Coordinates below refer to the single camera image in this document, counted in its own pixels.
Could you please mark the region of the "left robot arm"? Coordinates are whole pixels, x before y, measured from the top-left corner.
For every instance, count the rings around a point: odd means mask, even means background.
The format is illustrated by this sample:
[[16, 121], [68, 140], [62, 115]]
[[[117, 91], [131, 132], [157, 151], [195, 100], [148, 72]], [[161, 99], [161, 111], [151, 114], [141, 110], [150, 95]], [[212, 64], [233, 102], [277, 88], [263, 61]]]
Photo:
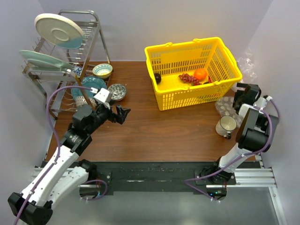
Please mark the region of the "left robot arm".
[[113, 112], [104, 105], [92, 110], [82, 105], [72, 117], [67, 132], [58, 140], [58, 147], [37, 177], [21, 192], [8, 198], [12, 213], [29, 225], [45, 225], [54, 208], [63, 198], [81, 184], [97, 181], [97, 167], [87, 160], [79, 161], [69, 175], [65, 172], [91, 143], [91, 134], [107, 120], [123, 124], [130, 109], [116, 106]]

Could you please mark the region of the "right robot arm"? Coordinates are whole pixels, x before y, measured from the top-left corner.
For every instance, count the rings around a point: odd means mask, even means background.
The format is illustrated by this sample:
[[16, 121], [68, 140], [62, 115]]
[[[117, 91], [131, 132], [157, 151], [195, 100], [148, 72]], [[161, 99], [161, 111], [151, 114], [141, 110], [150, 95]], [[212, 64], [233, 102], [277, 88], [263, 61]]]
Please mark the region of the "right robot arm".
[[263, 96], [257, 84], [239, 82], [237, 87], [232, 106], [243, 121], [236, 135], [236, 144], [213, 166], [201, 171], [204, 179], [213, 184], [229, 181], [246, 159], [268, 151], [279, 123], [279, 115], [270, 115], [264, 110], [268, 103], [274, 104], [271, 96]]

